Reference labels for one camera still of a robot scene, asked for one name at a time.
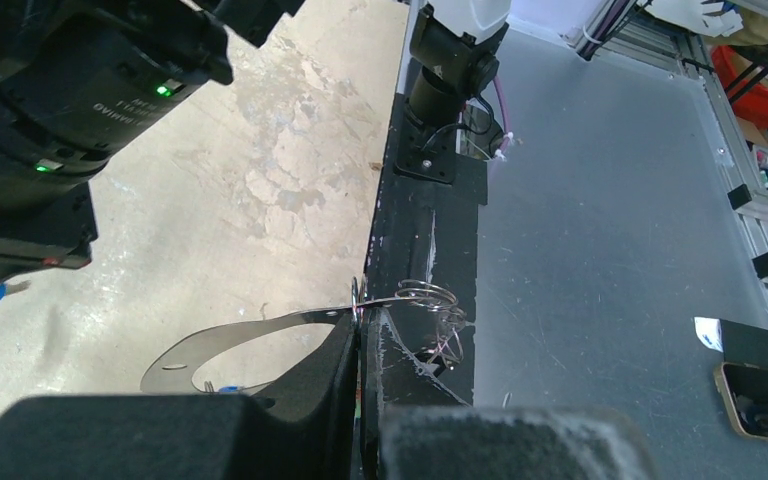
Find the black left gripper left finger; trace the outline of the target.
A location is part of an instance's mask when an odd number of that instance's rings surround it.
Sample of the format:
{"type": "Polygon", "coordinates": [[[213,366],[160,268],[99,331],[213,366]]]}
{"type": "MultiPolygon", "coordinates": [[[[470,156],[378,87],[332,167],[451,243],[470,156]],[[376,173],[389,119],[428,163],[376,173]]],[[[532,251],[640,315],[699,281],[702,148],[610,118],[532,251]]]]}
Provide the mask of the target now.
{"type": "Polygon", "coordinates": [[[0,416],[0,479],[347,479],[357,320],[255,395],[36,396],[0,416]]]}

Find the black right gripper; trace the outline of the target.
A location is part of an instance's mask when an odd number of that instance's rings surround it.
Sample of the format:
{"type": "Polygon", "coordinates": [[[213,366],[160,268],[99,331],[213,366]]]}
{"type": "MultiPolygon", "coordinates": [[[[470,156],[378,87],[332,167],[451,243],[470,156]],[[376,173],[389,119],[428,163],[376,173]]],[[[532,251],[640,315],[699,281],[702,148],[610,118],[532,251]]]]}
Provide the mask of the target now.
{"type": "Polygon", "coordinates": [[[0,284],[47,269],[82,269],[92,262],[97,239],[87,184],[38,211],[0,216],[0,284]]]}

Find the large metal keyring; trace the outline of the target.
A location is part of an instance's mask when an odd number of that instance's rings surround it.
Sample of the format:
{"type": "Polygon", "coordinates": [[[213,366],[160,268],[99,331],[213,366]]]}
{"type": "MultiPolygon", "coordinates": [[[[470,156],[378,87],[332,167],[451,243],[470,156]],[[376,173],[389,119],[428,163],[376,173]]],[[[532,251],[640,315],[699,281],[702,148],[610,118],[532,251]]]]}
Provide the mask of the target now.
{"type": "Polygon", "coordinates": [[[181,339],[161,354],[143,374],[140,390],[148,394],[209,393],[207,386],[199,387],[194,377],[199,369],[221,354],[263,337],[301,327],[328,326],[335,328],[345,315],[359,325],[365,312],[409,307],[424,318],[426,335],[413,352],[417,359],[429,365],[434,374],[453,369],[464,358],[460,332],[472,325],[467,313],[451,291],[416,279],[405,279],[391,297],[360,299],[357,284],[353,285],[351,304],[320,310],[308,310],[281,317],[229,323],[210,327],[181,339]]]}

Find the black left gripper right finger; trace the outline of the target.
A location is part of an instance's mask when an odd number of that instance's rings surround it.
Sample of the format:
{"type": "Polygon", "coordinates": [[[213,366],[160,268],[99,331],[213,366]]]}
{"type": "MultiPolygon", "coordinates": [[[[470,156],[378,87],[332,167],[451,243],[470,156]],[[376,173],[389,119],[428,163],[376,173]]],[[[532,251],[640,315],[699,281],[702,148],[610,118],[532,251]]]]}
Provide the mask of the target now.
{"type": "Polygon", "coordinates": [[[366,314],[360,457],[369,479],[653,479],[644,435],[600,407],[473,407],[366,314]]]}

